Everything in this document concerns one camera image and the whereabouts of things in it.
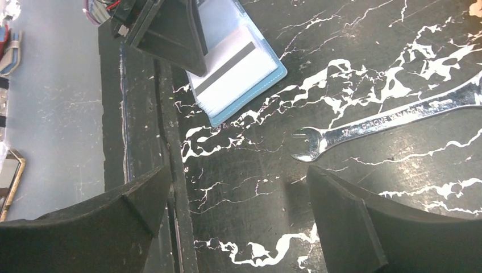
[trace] table surface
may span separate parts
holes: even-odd
[[[288,76],[220,127],[173,72],[199,272],[326,272],[290,133],[369,117],[481,70],[482,1],[254,0]],[[480,218],[482,113],[449,112],[338,145],[313,163],[395,201]]]

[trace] open-end wrench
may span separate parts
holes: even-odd
[[[340,143],[378,133],[387,129],[433,117],[455,109],[480,107],[482,104],[482,72],[442,94],[397,107],[368,118],[360,119],[333,129],[303,127],[293,132],[295,138],[306,138],[308,152],[292,154],[299,161],[313,162],[322,153]]]

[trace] gray stripe on card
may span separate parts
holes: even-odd
[[[196,95],[199,96],[204,90],[206,90],[211,84],[216,82],[219,78],[221,78],[226,72],[228,72],[231,68],[233,68],[237,63],[243,60],[249,53],[255,50],[255,44],[250,42],[247,44],[243,49],[241,49],[238,53],[236,53],[231,59],[229,59],[225,64],[223,64],[218,70],[216,70],[209,78],[203,81],[199,86],[194,90]]]

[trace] wrench jaw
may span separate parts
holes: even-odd
[[[308,152],[301,152],[298,154],[291,154],[291,156],[301,162],[313,162],[321,154],[320,140],[322,138],[321,133],[312,127],[303,127],[292,133],[293,138],[306,138],[308,140],[309,148]]]

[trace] wire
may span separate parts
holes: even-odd
[[[112,5],[113,1],[106,2],[104,0],[96,0],[97,2],[104,4],[104,5]]]
[[[87,16],[87,18],[90,20],[91,23],[95,24],[95,25],[100,25],[101,23],[99,21],[96,20],[96,18],[94,18],[92,16],[92,14],[90,13],[90,8],[89,8],[89,0],[84,0],[84,13],[85,15]]]
[[[115,1],[115,3],[113,3],[112,5],[107,6],[107,10],[110,11],[110,10],[112,10],[113,8],[117,7],[120,2],[121,2],[121,0]]]

